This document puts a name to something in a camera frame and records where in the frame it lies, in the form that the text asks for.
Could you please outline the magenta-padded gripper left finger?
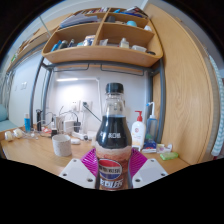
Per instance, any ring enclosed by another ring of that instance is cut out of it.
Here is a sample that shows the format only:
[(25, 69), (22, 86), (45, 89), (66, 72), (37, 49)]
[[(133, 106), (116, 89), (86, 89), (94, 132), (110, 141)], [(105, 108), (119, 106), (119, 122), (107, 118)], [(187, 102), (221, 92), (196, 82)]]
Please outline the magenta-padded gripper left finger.
[(60, 173), (60, 177), (84, 188), (97, 186), (98, 160), (95, 149), (88, 151), (81, 159), (73, 158)]

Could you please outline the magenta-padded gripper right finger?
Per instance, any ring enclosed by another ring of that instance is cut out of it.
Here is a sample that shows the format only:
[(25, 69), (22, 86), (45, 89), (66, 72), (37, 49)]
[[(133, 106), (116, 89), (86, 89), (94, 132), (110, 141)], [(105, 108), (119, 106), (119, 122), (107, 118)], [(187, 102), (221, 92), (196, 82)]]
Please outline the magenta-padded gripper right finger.
[(155, 158), (147, 159), (138, 150), (133, 149), (128, 164), (128, 186), (130, 189), (141, 188), (168, 173)]

